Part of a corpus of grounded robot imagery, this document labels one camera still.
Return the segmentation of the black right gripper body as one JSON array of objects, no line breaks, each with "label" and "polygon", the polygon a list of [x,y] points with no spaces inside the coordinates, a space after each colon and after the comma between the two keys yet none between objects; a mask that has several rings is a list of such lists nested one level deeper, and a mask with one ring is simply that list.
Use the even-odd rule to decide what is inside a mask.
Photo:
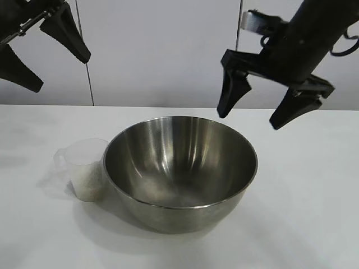
[{"label": "black right gripper body", "polygon": [[313,28],[297,17],[286,22],[261,12],[243,13],[240,27],[261,35],[262,50],[258,54],[226,50],[221,60],[223,70],[239,70],[323,98],[333,92],[333,85],[312,74],[329,52],[325,35],[313,34]]}]

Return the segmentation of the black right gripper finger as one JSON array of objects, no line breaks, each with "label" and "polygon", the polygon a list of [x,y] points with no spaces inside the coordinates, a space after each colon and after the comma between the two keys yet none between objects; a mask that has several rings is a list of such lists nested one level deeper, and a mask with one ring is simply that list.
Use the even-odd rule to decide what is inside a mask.
[{"label": "black right gripper finger", "polygon": [[278,130],[294,119],[322,106],[320,97],[314,92],[298,92],[289,88],[283,100],[270,117],[270,124]]},{"label": "black right gripper finger", "polygon": [[220,118],[225,118],[239,99],[251,90],[247,76],[248,73],[239,70],[224,69],[222,92],[217,106]]}]

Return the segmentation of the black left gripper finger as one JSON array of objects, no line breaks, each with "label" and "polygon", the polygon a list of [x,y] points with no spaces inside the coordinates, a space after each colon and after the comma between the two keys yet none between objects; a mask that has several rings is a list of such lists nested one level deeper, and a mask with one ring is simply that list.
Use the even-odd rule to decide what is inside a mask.
[{"label": "black left gripper finger", "polygon": [[70,5],[66,1],[57,1],[50,14],[40,25],[40,30],[62,44],[80,62],[87,63],[91,53],[77,29]]},{"label": "black left gripper finger", "polygon": [[1,79],[13,82],[32,92],[39,92],[43,81],[6,44],[1,47]]}]

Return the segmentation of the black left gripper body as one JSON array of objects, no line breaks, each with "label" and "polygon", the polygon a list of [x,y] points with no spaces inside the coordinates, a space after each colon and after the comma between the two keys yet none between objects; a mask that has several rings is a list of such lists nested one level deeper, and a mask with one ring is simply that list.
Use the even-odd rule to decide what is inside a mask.
[{"label": "black left gripper body", "polygon": [[51,17],[61,6],[61,1],[1,1],[1,47],[42,19]]}]

